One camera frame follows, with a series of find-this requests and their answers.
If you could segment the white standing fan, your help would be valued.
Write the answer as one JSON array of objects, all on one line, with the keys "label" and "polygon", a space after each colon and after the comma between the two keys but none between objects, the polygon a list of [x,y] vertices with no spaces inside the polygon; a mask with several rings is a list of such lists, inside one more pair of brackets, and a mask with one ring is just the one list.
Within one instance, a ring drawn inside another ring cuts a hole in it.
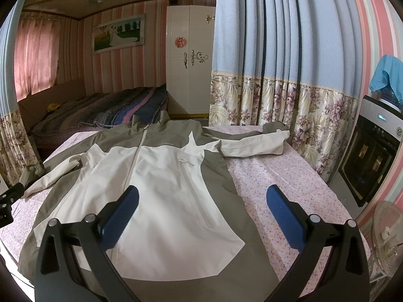
[{"label": "white standing fan", "polygon": [[382,201],[376,205],[372,218],[370,273],[370,301],[386,288],[402,264],[402,210]]}]

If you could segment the pink floral bed sheet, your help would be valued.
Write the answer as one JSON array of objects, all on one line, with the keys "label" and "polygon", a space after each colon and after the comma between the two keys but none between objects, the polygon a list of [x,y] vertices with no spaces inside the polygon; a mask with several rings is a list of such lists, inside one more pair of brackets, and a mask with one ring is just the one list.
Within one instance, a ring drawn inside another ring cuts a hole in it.
[{"label": "pink floral bed sheet", "polygon": [[[257,226],[279,279],[286,275],[298,252],[290,247],[266,204],[269,186],[277,185],[288,200],[299,203],[306,214],[317,214],[325,222],[343,224],[351,218],[336,194],[289,144],[284,145],[280,156],[230,158],[226,162],[236,191]],[[18,272],[18,259],[49,192],[43,190],[16,201],[12,206],[13,223],[1,228],[1,256],[29,298],[34,298],[33,286]]]}]

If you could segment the white wardrobe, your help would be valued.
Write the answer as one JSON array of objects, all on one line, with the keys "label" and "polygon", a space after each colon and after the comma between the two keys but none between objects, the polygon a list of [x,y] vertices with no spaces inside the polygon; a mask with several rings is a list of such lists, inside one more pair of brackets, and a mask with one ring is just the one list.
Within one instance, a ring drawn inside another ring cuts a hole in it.
[{"label": "white wardrobe", "polygon": [[170,114],[208,115],[214,29],[214,7],[167,8],[165,58]]}]

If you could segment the pink window curtain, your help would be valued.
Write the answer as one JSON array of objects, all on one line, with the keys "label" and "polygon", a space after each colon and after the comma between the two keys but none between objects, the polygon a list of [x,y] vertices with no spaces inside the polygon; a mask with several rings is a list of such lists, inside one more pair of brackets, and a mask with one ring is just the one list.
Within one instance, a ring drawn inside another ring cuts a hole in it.
[{"label": "pink window curtain", "polygon": [[61,25],[51,18],[23,16],[14,49],[16,99],[51,88],[57,78]]}]

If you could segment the blue floral curtain right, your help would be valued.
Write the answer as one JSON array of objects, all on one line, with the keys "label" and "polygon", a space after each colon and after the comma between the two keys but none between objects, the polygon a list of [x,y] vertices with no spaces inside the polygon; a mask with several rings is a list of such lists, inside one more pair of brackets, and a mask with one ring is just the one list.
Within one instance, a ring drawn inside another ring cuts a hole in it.
[{"label": "blue floral curtain right", "polygon": [[330,181],[354,127],[362,71],[355,0],[217,0],[209,123],[280,121]]}]

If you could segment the black glass-door appliance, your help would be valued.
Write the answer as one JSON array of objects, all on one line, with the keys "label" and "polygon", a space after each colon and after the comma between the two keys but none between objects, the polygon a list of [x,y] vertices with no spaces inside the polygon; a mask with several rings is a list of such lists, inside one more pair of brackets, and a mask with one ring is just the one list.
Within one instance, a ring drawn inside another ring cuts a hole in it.
[{"label": "black glass-door appliance", "polygon": [[402,141],[402,113],[368,95],[362,99],[352,138],[330,182],[353,219],[380,189]]}]

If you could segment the dark striped bed blanket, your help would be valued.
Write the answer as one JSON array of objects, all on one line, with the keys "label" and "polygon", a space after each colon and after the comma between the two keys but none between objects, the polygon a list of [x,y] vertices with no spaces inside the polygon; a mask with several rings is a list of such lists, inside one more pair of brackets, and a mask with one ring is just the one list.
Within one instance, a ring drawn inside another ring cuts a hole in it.
[{"label": "dark striped bed blanket", "polygon": [[117,93],[94,93],[63,103],[31,129],[41,149],[56,148],[68,137],[84,131],[108,130],[138,118],[148,125],[167,107],[167,85],[137,87]]}]

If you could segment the blue floral curtain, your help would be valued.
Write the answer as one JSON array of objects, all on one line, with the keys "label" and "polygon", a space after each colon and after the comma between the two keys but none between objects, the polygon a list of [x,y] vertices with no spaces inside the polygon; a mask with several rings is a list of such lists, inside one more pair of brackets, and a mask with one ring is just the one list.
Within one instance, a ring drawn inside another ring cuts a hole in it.
[{"label": "blue floral curtain", "polygon": [[8,186],[19,182],[26,166],[38,163],[16,99],[14,49],[25,0],[17,0],[1,25],[1,176]]},{"label": "blue floral curtain", "polygon": [[362,71],[355,0],[217,0],[209,123],[280,121],[330,181],[354,127]]}]

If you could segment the grey and white jacket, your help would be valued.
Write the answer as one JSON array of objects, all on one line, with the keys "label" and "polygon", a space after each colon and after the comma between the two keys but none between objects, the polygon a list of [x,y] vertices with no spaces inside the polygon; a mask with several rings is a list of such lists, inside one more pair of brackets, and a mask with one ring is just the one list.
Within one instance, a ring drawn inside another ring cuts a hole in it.
[{"label": "grey and white jacket", "polygon": [[281,123],[224,134],[165,112],[100,131],[46,161],[25,190],[49,195],[18,270],[34,277],[50,219],[81,221],[133,185],[139,206],[107,254],[141,301],[264,301],[279,281],[226,159],[280,155],[289,135]]}]

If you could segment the blue floral curtain left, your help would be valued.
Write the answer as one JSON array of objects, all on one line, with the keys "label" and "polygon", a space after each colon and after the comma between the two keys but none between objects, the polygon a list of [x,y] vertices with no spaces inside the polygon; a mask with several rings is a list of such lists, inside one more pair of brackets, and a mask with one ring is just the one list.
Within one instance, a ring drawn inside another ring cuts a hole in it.
[{"label": "blue floral curtain left", "polygon": [[26,166],[38,163],[16,99],[14,49],[25,0],[17,0],[1,25],[1,176],[8,186],[19,182]]}]

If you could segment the blue cloth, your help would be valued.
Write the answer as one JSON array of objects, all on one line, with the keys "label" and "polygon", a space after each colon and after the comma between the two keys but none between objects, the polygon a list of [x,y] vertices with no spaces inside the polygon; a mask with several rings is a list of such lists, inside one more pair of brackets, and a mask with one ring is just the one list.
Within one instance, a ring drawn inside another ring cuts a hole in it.
[{"label": "blue cloth", "polygon": [[402,77],[402,61],[397,57],[384,55],[378,62],[370,81],[370,90],[371,92],[380,91],[389,85],[398,102],[402,104]]}]

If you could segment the yellow toy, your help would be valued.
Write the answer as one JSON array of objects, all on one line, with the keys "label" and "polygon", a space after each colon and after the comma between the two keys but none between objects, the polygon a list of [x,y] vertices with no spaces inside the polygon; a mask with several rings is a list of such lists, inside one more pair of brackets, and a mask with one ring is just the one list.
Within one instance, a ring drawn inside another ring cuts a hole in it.
[{"label": "yellow toy", "polygon": [[54,112],[56,111],[61,105],[57,103],[52,103],[47,106],[47,112]]}]

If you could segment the brown bed headboard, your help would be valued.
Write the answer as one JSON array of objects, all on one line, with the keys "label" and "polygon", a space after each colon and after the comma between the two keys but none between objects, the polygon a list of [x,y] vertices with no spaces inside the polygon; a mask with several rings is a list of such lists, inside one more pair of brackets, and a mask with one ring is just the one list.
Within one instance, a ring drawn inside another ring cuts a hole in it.
[{"label": "brown bed headboard", "polygon": [[29,132],[30,129],[41,122],[48,112],[49,104],[63,104],[85,96],[85,86],[81,79],[57,84],[40,93],[28,95],[18,102],[25,130]]}]

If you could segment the framed wedding picture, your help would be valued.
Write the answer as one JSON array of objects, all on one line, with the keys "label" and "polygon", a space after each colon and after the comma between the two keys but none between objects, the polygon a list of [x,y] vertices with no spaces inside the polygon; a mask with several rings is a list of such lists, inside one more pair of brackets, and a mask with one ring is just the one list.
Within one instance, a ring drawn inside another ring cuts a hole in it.
[{"label": "framed wedding picture", "polygon": [[145,26],[145,14],[95,25],[92,30],[92,50],[98,54],[144,45]]}]

